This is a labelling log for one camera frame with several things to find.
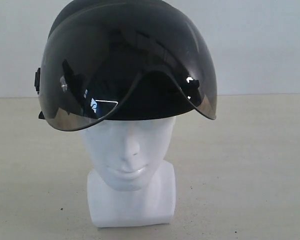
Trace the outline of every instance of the mannequin base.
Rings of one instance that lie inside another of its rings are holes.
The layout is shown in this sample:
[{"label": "mannequin base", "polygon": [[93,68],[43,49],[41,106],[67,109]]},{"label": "mannequin base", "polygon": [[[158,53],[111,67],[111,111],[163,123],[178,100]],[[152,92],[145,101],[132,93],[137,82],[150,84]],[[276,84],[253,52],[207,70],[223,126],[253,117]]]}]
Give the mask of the mannequin base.
[{"label": "mannequin base", "polygon": [[137,191],[116,191],[92,169],[87,195],[90,217],[98,228],[169,224],[176,208],[174,167],[163,161],[149,185]]}]

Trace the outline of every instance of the mannequin lips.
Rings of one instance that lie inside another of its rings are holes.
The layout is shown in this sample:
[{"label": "mannequin lips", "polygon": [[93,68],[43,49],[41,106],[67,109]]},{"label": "mannequin lips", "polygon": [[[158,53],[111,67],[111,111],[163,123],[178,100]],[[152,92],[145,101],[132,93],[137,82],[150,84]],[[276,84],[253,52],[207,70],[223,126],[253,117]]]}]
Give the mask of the mannequin lips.
[{"label": "mannequin lips", "polygon": [[138,178],[140,175],[142,175],[146,168],[147,168],[148,165],[145,165],[141,168],[139,168],[138,170],[135,170],[135,171],[124,171],[124,170],[116,170],[116,169],[113,169],[111,167],[107,167],[107,169],[112,173],[114,174],[116,177],[120,178],[120,179],[125,179],[125,180],[133,180],[133,179],[136,179]]}]

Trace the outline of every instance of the white mannequin head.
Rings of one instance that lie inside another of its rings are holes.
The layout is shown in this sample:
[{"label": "white mannequin head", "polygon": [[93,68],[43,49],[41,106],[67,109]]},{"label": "white mannequin head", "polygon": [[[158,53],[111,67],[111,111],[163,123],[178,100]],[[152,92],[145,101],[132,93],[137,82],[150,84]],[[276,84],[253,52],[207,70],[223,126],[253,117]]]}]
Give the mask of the white mannequin head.
[{"label": "white mannequin head", "polygon": [[93,166],[117,191],[137,191],[152,179],[169,148],[176,117],[104,120],[81,131]]}]

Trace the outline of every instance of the black helmet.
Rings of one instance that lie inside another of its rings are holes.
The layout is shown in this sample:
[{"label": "black helmet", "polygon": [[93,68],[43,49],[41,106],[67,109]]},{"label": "black helmet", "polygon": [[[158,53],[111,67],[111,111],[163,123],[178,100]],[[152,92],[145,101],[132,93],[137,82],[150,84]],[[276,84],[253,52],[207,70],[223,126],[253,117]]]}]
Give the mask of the black helmet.
[{"label": "black helmet", "polygon": [[35,87],[61,131],[197,110],[214,120],[217,82],[194,23],[162,0],[74,0],[54,21]]}]

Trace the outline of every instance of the gray floor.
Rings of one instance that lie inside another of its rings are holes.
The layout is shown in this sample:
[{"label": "gray floor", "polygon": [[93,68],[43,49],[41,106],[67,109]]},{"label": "gray floor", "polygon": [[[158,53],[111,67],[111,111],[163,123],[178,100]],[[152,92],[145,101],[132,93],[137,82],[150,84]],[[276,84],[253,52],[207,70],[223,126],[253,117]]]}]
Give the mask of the gray floor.
[{"label": "gray floor", "polygon": [[174,220],[140,228],[92,225],[81,139],[38,113],[0,99],[0,240],[300,239],[300,95],[221,96],[216,121],[178,117]]}]

